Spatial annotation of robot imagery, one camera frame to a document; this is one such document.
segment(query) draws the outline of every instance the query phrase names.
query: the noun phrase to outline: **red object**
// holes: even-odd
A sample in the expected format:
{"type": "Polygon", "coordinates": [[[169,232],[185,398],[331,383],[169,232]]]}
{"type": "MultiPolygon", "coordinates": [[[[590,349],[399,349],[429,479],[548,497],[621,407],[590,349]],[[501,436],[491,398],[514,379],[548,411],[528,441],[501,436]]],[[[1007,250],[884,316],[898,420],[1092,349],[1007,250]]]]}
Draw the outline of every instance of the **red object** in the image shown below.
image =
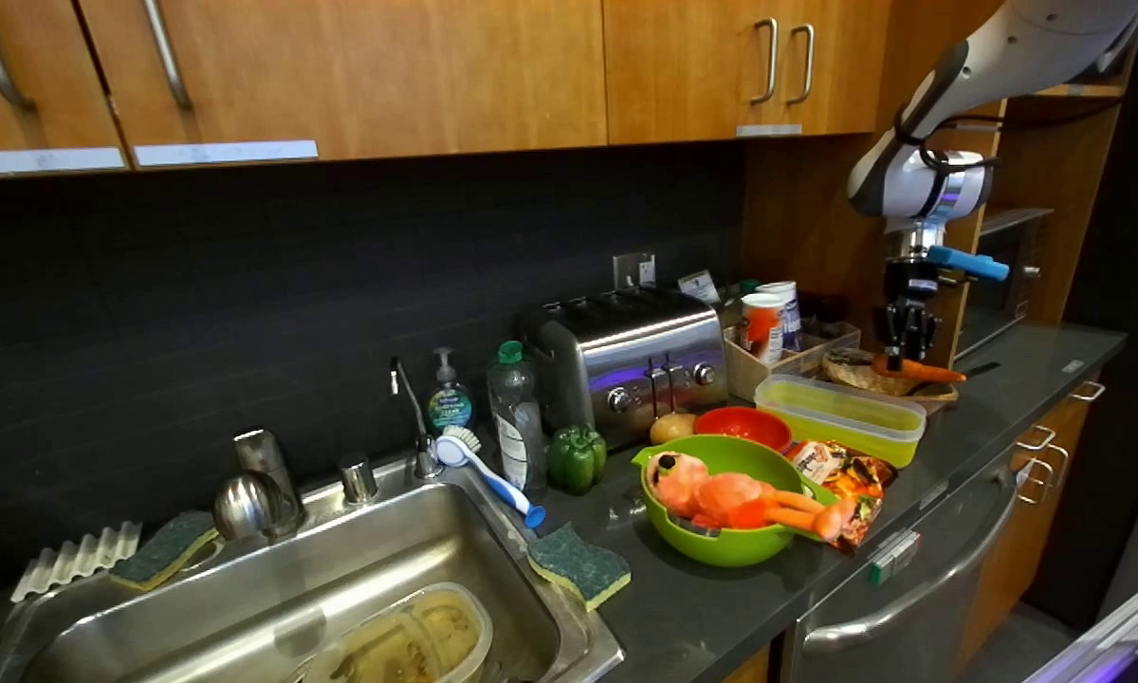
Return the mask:
{"type": "Polygon", "coordinates": [[[754,441],[784,454],[792,431],[783,417],[754,407],[716,407],[696,417],[696,431],[730,431],[741,441],[754,441]]]}

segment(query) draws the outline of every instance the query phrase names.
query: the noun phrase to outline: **sink basin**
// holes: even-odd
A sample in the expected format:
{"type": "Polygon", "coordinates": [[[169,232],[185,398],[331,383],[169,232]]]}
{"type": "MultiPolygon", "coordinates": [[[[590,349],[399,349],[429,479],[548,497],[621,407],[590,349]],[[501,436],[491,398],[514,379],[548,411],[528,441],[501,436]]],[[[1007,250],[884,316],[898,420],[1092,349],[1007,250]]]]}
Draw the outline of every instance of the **sink basin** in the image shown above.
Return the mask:
{"type": "Polygon", "coordinates": [[[150,595],[83,580],[33,601],[4,623],[0,679],[313,679],[317,655],[429,583],[486,607],[481,679],[604,676],[621,647],[528,569],[528,544],[475,479],[447,470],[272,546],[229,546],[150,595]]]}

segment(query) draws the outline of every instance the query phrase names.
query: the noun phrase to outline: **sponge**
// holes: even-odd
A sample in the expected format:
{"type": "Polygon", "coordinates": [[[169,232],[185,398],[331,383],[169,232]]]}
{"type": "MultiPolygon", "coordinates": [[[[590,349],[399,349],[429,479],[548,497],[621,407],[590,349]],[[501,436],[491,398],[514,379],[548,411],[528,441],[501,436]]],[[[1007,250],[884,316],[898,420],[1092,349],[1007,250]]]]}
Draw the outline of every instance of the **sponge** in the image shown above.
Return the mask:
{"type": "Polygon", "coordinates": [[[133,592],[154,592],[179,576],[205,550],[215,550],[215,544],[215,520],[189,508],[169,520],[133,556],[118,561],[109,576],[133,592]]]}
{"type": "Polygon", "coordinates": [[[528,561],[538,576],[575,589],[591,611],[629,583],[629,561],[586,544],[575,525],[534,539],[528,561]]]}

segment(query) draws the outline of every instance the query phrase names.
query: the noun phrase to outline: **faucet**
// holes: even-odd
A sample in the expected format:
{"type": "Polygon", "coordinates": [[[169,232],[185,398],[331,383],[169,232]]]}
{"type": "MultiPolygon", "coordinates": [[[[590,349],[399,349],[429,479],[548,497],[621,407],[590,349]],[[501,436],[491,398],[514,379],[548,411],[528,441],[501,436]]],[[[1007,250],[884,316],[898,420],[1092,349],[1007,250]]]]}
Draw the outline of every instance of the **faucet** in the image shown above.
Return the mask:
{"type": "Polygon", "coordinates": [[[418,389],[413,389],[413,383],[409,383],[409,370],[406,370],[403,355],[391,355],[386,383],[391,383],[391,393],[406,393],[406,398],[409,398],[409,415],[413,415],[413,420],[418,420],[418,449],[413,449],[413,454],[409,454],[409,480],[425,480],[425,479],[437,473],[437,470],[432,470],[432,454],[429,454],[432,436],[429,436],[429,430],[425,430],[425,411],[422,411],[422,402],[418,402],[418,389]]]}
{"type": "Polygon", "coordinates": [[[272,431],[251,430],[233,436],[239,473],[215,492],[215,525],[224,539],[253,536],[290,539],[304,525],[304,501],[276,451],[272,431]]]}

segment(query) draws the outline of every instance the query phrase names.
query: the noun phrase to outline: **dark countertop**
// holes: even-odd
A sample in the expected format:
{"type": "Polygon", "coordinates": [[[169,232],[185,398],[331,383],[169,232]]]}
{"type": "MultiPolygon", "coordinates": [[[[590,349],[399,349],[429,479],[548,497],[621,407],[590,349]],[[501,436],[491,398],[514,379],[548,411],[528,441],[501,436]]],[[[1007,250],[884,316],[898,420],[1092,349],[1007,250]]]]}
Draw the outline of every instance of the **dark countertop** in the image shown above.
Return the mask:
{"type": "Polygon", "coordinates": [[[1064,393],[1114,355],[1122,332],[1082,325],[1018,325],[961,367],[999,364],[963,386],[963,398],[929,417],[913,464],[889,489],[889,506],[862,554],[792,544],[754,569],[710,569],[680,556],[638,508],[638,473],[612,454],[604,485],[586,497],[548,492],[552,525],[575,526],[629,556],[629,589],[601,607],[626,647],[606,679],[724,679],[753,652],[768,647],[792,619],[893,530],[913,525],[1007,449],[1064,393]]]}

